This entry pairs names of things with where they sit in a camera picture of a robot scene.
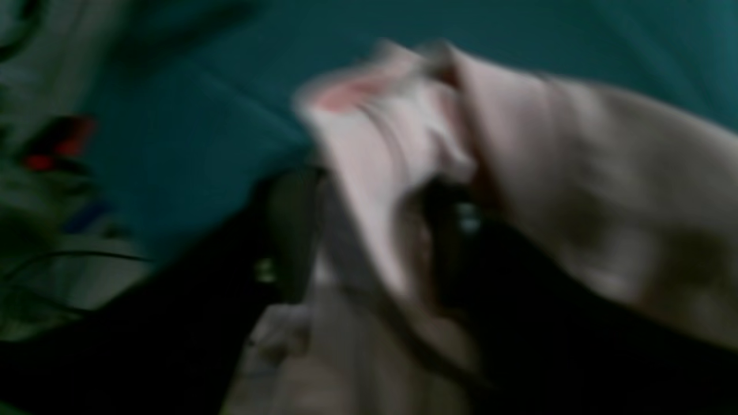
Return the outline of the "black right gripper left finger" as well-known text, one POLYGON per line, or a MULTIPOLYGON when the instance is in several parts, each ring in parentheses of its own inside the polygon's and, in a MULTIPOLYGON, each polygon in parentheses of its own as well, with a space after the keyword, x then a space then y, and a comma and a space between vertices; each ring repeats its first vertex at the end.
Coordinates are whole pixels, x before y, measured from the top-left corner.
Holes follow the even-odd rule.
POLYGON ((2 343, 2 403, 29 414, 217 414, 266 307, 302 299, 316 168, 251 201, 143 284, 76 322, 2 343))

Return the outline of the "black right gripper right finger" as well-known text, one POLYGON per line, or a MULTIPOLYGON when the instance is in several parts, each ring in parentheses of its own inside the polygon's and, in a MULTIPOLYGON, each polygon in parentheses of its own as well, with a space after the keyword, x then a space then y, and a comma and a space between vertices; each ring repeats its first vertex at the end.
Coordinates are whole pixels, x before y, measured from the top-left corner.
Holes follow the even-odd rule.
POLYGON ((735 414, 736 355, 583 288, 440 179, 424 189, 433 278, 491 385, 473 414, 735 414))

